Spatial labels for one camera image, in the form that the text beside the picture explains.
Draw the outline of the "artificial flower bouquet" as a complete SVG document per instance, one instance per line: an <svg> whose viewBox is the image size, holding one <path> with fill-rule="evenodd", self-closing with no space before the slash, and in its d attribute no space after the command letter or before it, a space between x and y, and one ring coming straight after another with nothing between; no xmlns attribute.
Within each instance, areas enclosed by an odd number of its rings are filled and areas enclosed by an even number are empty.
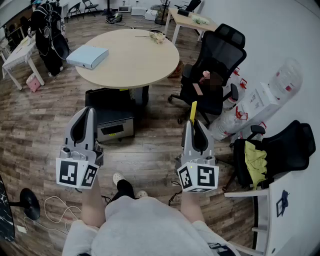
<svg viewBox="0 0 320 256"><path fill-rule="evenodd" d="M136 37L137 38L150 38L156 44L163 44L166 39L166 36L158 30L149 31L149 35L140 35L140 36L136 36Z"/></svg>

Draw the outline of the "pink bag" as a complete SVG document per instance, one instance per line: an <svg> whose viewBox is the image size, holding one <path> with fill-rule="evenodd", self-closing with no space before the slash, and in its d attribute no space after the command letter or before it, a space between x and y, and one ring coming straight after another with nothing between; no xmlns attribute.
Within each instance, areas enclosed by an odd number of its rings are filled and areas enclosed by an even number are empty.
<svg viewBox="0 0 320 256"><path fill-rule="evenodd" d="M29 89L35 93L40 87L41 83L39 82L38 78L36 77L35 73L32 73L26 80L26 84Z"/></svg>

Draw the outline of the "yellow stick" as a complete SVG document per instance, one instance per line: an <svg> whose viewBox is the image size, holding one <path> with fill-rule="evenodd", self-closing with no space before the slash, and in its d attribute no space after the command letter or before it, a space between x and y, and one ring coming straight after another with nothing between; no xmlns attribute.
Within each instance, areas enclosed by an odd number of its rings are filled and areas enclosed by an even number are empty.
<svg viewBox="0 0 320 256"><path fill-rule="evenodd" d="M191 109L190 109L190 116L189 116L189 120L191 121L191 123L194 125L195 123L195 117L196 117L196 111L197 111L197 101L194 101L191 105Z"/></svg>

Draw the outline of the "black mesh office chair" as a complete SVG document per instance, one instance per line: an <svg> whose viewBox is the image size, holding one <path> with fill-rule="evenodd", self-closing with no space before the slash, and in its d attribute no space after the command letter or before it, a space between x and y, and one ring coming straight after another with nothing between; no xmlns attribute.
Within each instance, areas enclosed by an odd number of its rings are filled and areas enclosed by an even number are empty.
<svg viewBox="0 0 320 256"><path fill-rule="evenodd" d="M223 102L229 97L238 100L237 87L232 83L231 91L223 96L223 87L233 71L241 64L247 53L244 49L246 38L244 34L233 27L222 23L215 31L205 31L202 38L202 46L195 64L184 66L181 78L181 91L179 94L171 94L168 101L176 98L192 105L197 101L197 111L202 115L206 124L210 124L207 115L220 116L223 110ZM199 84L203 72L216 72L223 78L222 86L212 90L210 84ZM197 83L203 93L198 96L193 83Z"/></svg>

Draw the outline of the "large clear water bottle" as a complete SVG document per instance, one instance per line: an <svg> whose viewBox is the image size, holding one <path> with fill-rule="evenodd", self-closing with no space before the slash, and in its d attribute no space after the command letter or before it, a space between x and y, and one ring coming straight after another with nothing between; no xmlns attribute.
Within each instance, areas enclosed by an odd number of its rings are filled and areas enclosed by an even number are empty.
<svg viewBox="0 0 320 256"><path fill-rule="evenodd" d="M239 71L240 68L237 67L227 80L226 86L223 87L223 96L225 96L231 91L231 84L234 84L237 88L238 100L234 100L231 97L229 97L226 101L223 102L223 110L232 109L234 105L236 105L240 100L242 100L245 95L248 82L240 76Z"/></svg>
<svg viewBox="0 0 320 256"><path fill-rule="evenodd" d="M271 94L277 102L284 105L301 89L303 72L299 62L288 57L268 82Z"/></svg>
<svg viewBox="0 0 320 256"><path fill-rule="evenodd" d="M236 106L214 120L209 126L209 131L216 141L222 141L237 132L247 120L248 113Z"/></svg>

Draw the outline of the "white rectangular table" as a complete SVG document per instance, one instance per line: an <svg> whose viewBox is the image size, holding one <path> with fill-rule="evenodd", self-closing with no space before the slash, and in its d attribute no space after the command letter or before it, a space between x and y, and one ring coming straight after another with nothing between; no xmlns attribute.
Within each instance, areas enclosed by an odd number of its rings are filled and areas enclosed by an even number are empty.
<svg viewBox="0 0 320 256"><path fill-rule="evenodd" d="M31 55L36 49L36 36L34 35L32 38L26 37L20 42L20 44L15 48L15 50L10 54L10 56L5 60L4 64L2 65L3 78L6 76L6 74L8 74L19 90L22 90L22 86L18 82L18 80L12 75L11 69L21 63L28 64L35 76L37 77L38 81L40 82L40 85L45 85L44 80L42 79L33 60L31 59Z"/></svg>

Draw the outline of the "round wooden table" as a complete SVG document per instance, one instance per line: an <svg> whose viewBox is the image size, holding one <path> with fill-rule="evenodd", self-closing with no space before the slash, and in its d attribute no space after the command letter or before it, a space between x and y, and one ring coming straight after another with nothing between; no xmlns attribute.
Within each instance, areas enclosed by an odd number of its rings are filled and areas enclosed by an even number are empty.
<svg viewBox="0 0 320 256"><path fill-rule="evenodd" d="M93 70L76 67L92 84L108 89L128 89L139 106L149 101L149 86L170 76L180 55L168 39L157 44L142 29L118 29L100 34L86 43L108 50L108 56Z"/></svg>

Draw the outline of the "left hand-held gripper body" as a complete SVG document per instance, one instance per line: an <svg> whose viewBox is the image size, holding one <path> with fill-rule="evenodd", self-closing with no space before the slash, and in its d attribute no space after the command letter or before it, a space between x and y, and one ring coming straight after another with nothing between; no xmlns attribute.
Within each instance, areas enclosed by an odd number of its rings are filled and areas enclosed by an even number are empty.
<svg viewBox="0 0 320 256"><path fill-rule="evenodd" d="M99 144L93 150L62 145L56 158L56 183L76 189L91 189L104 164L104 151Z"/></svg>

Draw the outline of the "green white flower bunch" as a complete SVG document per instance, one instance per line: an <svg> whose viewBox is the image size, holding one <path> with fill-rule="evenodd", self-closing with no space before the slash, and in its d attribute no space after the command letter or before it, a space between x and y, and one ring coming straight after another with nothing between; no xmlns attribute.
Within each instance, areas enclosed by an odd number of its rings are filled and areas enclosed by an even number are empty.
<svg viewBox="0 0 320 256"><path fill-rule="evenodd" d="M196 24L199 24L199 25L209 25L210 24L210 21L202 16L198 16L198 15L195 15L195 14L192 14L191 15L191 19L193 22L195 22Z"/></svg>

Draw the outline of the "wooden desk with white legs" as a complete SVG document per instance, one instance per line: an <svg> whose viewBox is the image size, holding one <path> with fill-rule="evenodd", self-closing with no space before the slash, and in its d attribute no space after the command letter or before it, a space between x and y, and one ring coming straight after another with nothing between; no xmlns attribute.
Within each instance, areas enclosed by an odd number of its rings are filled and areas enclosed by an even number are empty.
<svg viewBox="0 0 320 256"><path fill-rule="evenodd" d="M192 14L195 14L197 16L201 16L203 18L206 18L210 21L209 25L206 24L197 24L195 22L192 21ZM180 27L186 27L186 28L190 28L190 29L194 29L199 31L199 36L197 41L200 42L202 40L202 37L204 35L205 31L215 31L218 28L218 25L209 17L205 17L203 15L200 15L198 13L194 13L194 12L190 12L189 16L182 16L178 14L178 9L177 8L172 8L170 7L168 9L168 16L167 16L167 20L165 23L165 28L164 28L164 34L166 35L168 32L168 28L169 28L169 24L170 24L170 20L171 18L173 18L173 20L176 23L175 29L174 29L174 33L173 33L173 37L171 39L171 42L175 45L176 44L176 40L179 34L179 30Z"/></svg>

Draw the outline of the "pink bottle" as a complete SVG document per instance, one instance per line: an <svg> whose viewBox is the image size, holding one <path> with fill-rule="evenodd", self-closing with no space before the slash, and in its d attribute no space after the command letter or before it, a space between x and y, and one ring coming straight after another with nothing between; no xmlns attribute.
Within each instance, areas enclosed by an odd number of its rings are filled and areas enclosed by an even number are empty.
<svg viewBox="0 0 320 256"><path fill-rule="evenodd" d="M199 80L199 84L202 85L209 85L210 84L210 80L211 80L211 73L209 71L204 71L202 73L202 78Z"/></svg>

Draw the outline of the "black round stand base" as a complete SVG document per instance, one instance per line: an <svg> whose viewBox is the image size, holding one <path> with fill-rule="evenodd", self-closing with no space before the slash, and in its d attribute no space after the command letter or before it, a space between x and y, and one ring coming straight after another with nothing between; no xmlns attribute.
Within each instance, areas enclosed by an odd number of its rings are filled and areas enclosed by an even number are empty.
<svg viewBox="0 0 320 256"><path fill-rule="evenodd" d="M9 202L10 207L23 208L26 217L36 221L40 218L41 208L36 195L29 188L23 188L19 195L18 202Z"/></svg>

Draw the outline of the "dark blue clip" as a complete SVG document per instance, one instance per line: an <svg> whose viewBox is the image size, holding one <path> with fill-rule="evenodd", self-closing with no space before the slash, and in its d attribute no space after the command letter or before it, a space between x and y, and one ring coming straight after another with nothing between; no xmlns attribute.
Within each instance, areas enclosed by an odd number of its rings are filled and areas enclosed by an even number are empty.
<svg viewBox="0 0 320 256"><path fill-rule="evenodd" d="M286 190L283 190L281 194L281 198L276 203L277 217L283 216L286 208L289 206L288 196L289 196L289 193Z"/></svg>

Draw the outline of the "black folding chair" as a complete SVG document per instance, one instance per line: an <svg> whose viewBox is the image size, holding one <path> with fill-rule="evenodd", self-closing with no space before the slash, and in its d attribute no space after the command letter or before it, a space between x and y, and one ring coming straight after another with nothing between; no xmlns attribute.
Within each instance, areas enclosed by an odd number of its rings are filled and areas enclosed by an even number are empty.
<svg viewBox="0 0 320 256"><path fill-rule="evenodd" d="M91 0L82 0L84 4L84 11L83 11L83 18L85 17L85 14L92 14L95 17L95 13L99 12L97 7L98 4L93 4Z"/></svg>
<svg viewBox="0 0 320 256"><path fill-rule="evenodd" d="M78 2L77 4L75 4L74 6L72 6L66 13L66 20L68 21L69 19L71 19L73 16L76 16L77 20L78 15L81 15L82 12L80 11L80 5L81 3Z"/></svg>

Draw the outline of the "person's grey shirt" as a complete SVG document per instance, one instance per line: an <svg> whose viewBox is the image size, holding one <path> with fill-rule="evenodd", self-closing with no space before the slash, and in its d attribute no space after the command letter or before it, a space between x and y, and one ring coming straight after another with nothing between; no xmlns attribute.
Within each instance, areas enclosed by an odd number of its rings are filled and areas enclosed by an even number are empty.
<svg viewBox="0 0 320 256"><path fill-rule="evenodd" d="M152 197L122 196L106 206L105 219L100 228L74 221L62 256L240 256L203 221Z"/></svg>

